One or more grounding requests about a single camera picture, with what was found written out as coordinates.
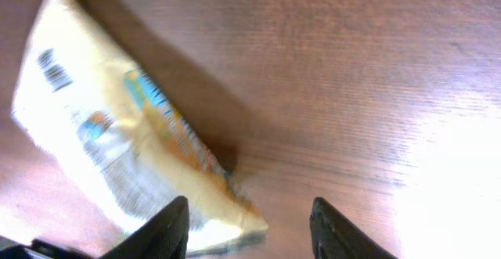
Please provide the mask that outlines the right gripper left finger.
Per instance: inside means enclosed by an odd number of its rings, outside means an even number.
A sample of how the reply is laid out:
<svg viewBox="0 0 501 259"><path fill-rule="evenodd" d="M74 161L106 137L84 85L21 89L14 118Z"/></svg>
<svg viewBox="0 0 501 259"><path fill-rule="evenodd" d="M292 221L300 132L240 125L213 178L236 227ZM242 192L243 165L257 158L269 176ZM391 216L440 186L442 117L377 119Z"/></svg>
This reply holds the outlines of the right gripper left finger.
<svg viewBox="0 0 501 259"><path fill-rule="evenodd" d="M188 238L188 200L179 196L102 258L185 259Z"/></svg>

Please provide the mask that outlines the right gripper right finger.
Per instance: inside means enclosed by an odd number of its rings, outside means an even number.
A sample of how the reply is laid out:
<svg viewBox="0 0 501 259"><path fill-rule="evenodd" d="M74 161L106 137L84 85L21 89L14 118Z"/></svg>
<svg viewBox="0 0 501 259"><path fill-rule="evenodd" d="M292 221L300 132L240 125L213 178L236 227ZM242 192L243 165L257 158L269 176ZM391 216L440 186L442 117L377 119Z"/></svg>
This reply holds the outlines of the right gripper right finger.
<svg viewBox="0 0 501 259"><path fill-rule="evenodd" d="M322 197L313 201L309 225L315 259L397 259Z"/></svg>

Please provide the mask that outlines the yellow snack bag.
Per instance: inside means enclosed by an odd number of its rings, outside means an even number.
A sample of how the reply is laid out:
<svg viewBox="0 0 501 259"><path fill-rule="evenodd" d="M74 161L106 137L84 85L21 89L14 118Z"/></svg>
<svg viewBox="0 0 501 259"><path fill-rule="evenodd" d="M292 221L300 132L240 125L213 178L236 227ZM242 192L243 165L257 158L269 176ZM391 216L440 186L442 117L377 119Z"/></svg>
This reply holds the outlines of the yellow snack bag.
<svg viewBox="0 0 501 259"><path fill-rule="evenodd" d="M268 229L168 97L77 0L42 0L12 116L116 225L116 243L179 196L189 206L188 254Z"/></svg>

